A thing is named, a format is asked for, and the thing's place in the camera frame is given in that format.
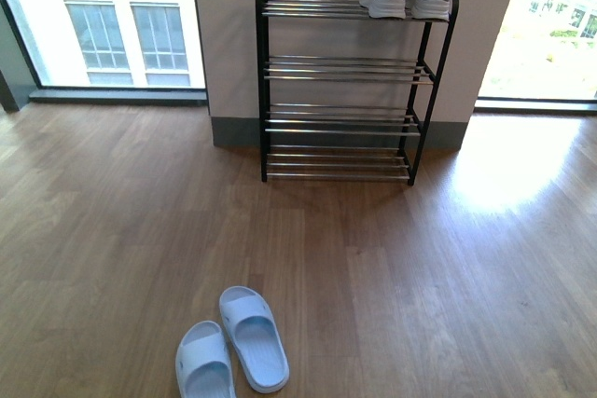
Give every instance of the white slide sandal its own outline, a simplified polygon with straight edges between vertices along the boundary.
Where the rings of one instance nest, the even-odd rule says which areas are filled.
[[[226,339],[211,321],[194,325],[176,353],[176,378],[182,398],[236,398]]]
[[[290,369],[265,299],[252,289],[232,286],[220,296],[220,312],[251,387],[260,393],[280,390]]]

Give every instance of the window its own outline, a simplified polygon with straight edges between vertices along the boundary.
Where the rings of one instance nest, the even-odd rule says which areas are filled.
[[[570,17],[570,25],[575,28],[578,28],[580,23],[582,22],[582,18],[585,17],[585,12],[580,9],[575,9],[574,13]]]
[[[111,4],[67,3],[93,85],[130,85],[132,76]]]
[[[539,8],[539,1],[540,0],[532,0],[529,11],[531,11],[532,13],[536,13],[537,9]]]
[[[563,13],[566,9],[568,8],[568,6],[566,4],[558,4],[558,6],[556,7],[556,13],[561,14]]]
[[[587,22],[587,26],[585,30],[582,32],[580,37],[588,37],[593,38],[597,34],[597,16],[593,16],[592,14],[589,17],[589,21]]]
[[[178,6],[133,5],[150,86],[189,86],[187,52]]]

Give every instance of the shoe rack shelf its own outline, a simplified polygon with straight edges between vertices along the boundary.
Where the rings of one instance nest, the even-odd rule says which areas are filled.
[[[413,185],[457,15],[458,0],[451,0],[448,21],[417,20],[408,10],[404,20],[372,19],[357,1],[256,0],[261,180],[406,181]],[[421,23],[423,33],[418,56],[412,60],[272,55],[270,18],[395,21],[396,24],[412,21]],[[436,24],[445,27],[446,32],[434,71],[425,61],[425,53],[432,26]],[[410,85],[410,93],[407,106],[402,108],[273,102],[270,83],[286,80],[406,84]],[[421,85],[432,88],[425,115],[419,118],[414,104]],[[289,137],[286,140],[292,144],[273,144],[274,135]],[[318,142],[323,137],[341,144],[320,145]],[[414,157],[412,153],[410,157],[407,155],[408,139],[416,139]]]

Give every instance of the green foliage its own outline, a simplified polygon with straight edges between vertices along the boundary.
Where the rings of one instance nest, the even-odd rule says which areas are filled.
[[[578,30],[554,30],[549,35],[551,37],[576,37]]]

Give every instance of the wooden floor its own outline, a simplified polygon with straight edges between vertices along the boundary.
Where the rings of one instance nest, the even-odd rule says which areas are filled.
[[[262,184],[203,109],[0,115],[0,397],[177,397],[234,284],[281,398],[595,398],[597,118],[475,116],[408,187]]]

